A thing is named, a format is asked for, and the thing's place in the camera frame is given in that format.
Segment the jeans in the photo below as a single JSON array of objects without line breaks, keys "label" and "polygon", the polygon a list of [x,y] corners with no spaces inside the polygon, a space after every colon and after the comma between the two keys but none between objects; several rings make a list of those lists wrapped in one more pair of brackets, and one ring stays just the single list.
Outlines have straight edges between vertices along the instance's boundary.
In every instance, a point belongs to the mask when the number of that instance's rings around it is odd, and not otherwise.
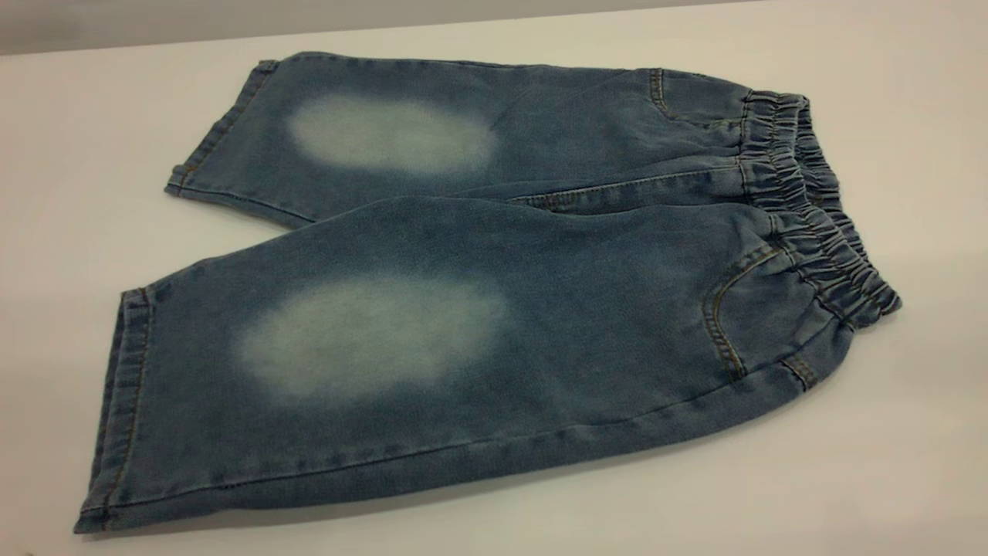
[{"label": "jeans", "polygon": [[808,101],[692,73],[265,61],[166,191],[297,230],[123,293],[76,532],[710,434],[900,306]]}]

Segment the orange stitching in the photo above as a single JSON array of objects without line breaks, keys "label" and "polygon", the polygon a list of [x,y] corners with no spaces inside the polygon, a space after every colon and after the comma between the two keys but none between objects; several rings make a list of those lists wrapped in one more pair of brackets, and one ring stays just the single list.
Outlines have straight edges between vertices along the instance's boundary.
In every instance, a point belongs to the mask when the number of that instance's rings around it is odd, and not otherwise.
[{"label": "orange stitching", "polygon": [[140,288],[140,295],[144,300],[144,304],[147,306],[147,324],[144,325],[144,348],[140,354],[140,369],[137,371],[137,386],[134,387],[133,393],[133,416],[130,418],[130,428],[127,431],[126,436],[126,452],[123,455],[123,462],[120,464],[120,468],[117,469],[117,476],[114,477],[114,482],[110,485],[110,489],[107,491],[106,497],[103,499],[103,507],[107,512],[107,515],[103,518],[102,528],[107,530],[107,522],[109,521],[110,512],[110,498],[117,491],[117,487],[121,483],[121,479],[124,477],[124,467],[126,467],[127,462],[130,460],[130,455],[133,451],[133,435],[134,431],[137,429],[137,404],[140,402],[140,389],[144,385],[144,367],[147,364],[147,347],[150,343],[151,335],[151,303],[147,299],[147,291],[144,288]]}]

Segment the faded knee patch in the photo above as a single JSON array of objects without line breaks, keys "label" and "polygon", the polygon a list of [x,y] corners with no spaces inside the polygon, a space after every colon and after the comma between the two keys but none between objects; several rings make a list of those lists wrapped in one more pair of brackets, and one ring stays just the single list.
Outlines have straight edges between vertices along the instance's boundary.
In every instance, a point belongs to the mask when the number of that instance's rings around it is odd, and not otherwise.
[{"label": "faded knee patch", "polygon": [[507,301],[475,284],[358,277],[281,301],[236,349],[276,398],[350,399],[428,385],[489,356],[507,316]]},{"label": "faded knee patch", "polygon": [[347,168],[473,173],[494,149],[479,117],[405,100],[327,95],[302,104],[288,129],[307,157]]}]

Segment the denim shorts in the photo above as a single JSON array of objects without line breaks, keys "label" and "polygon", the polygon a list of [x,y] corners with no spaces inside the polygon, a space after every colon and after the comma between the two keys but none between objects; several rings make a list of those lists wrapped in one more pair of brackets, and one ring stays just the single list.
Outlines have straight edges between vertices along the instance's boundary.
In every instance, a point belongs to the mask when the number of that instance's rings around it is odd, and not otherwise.
[{"label": "denim shorts", "polygon": [[264,61],[166,191],[296,230],[123,293],[76,532],[710,434],[900,306],[806,98],[668,69]]}]

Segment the gathered waistband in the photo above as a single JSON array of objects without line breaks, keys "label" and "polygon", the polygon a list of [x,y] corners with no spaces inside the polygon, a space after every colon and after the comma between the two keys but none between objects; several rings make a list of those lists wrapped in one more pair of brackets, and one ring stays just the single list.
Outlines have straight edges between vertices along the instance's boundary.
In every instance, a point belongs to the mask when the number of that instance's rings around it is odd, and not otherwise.
[{"label": "gathered waistband", "polygon": [[899,296],[868,262],[841,207],[837,178],[813,132],[809,101],[752,91],[741,122],[739,162],[748,202],[771,215],[775,243],[820,302],[853,328],[899,309]]}]

